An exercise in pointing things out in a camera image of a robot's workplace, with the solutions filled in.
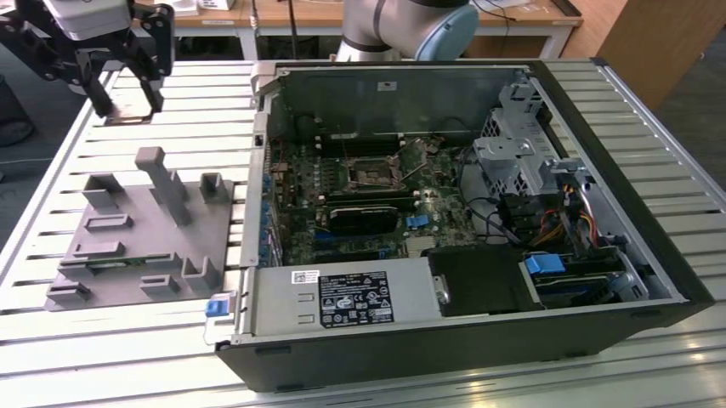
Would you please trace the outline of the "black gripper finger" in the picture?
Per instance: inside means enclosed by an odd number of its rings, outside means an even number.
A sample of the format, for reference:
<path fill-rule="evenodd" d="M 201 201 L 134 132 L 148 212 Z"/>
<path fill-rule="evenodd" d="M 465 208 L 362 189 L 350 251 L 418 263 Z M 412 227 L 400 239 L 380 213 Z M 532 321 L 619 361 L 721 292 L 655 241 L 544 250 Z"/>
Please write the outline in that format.
<path fill-rule="evenodd" d="M 143 45 L 135 34 L 127 31 L 125 65 L 139 81 L 150 112 L 156 113 L 162 110 L 162 80 L 170 75 L 174 63 L 174 10 L 165 3 L 127 3 L 127 9 L 131 21 L 138 21 L 152 44 Z"/>
<path fill-rule="evenodd" d="M 75 94 L 85 95 L 98 117 L 111 112 L 82 42 L 63 34 L 49 12 L 2 15 L 1 44 L 42 80 L 62 80 Z"/>

